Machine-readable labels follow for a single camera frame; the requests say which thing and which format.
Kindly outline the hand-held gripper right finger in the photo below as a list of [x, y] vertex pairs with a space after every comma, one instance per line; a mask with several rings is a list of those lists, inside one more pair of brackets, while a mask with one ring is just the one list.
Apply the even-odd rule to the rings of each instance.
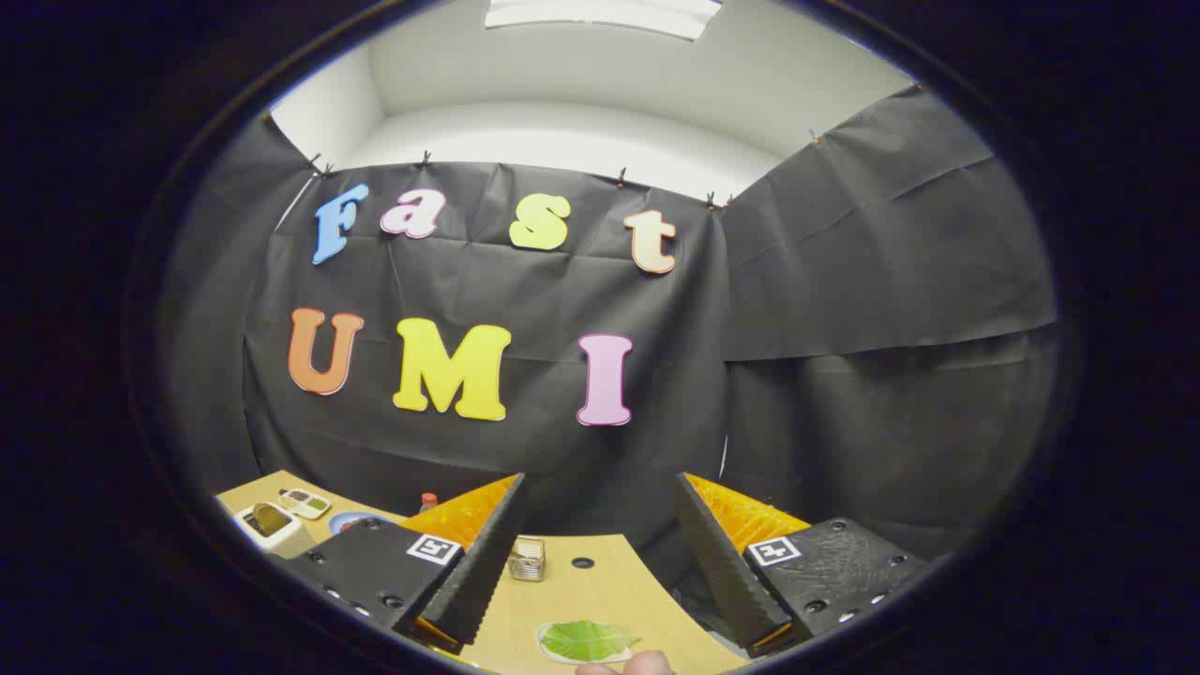
[[676, 516], [716, 609], [750, 657], [862, 619], [926, 568], [851, 518], [806, 524], [686, 472], [676, 477]]

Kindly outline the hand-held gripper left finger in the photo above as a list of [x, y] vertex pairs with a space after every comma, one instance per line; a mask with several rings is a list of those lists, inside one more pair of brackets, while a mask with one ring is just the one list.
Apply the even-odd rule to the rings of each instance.
[[280, 568], [382, 631], [458, 655], [475, 641], [526, 516], [526, 474], [395, 524], [365, 516]]

